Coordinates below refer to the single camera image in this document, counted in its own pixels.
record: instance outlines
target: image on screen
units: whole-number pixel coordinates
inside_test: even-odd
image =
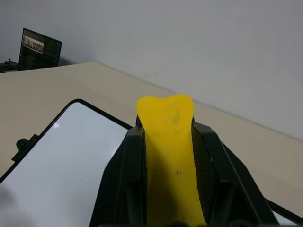
[[[62,42],[45,35],[23,29],[19,57],[20,70],[58,66]]]

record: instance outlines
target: beige desk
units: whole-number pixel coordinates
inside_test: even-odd
[[[40,134],[75,98],[134,125],[140,97],[171,94],[96,62],[0,74],[0,175],[13,164],[16,141]],[[198,103],[195,119],[218,133],[266,198],[303,217],[303,142]]]

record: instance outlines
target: black device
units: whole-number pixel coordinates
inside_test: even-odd
[[[215,227],[279,226],[273,210],[303,219],[266,200],[245,165],[208,126],[192,121],[197,189],[205,222]],[[140,119],[104,170],[90,227],[147,225],[145,134]],[[188,227],[182,221],[169,227]]]
[[[0,72],[56,67],[62,42],[23,28],[19,63],[10,59],[0,64]]]

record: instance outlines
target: mesh grille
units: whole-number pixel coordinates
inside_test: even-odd
[[[209,222],[216,188],[216,177],[202,136],[192,126],[192,142],[200,204],[206,223]]]

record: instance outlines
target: black clamp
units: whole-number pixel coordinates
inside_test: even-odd
[[[37,143],[38,138],[38,135],[34,134],[29,140],[18,140],[16,143],[18,152],[11,160],[13,160],[14,162],[21,161],[25,157],[25,155],[27,155],[27,153],[31,150],[31,148]]]

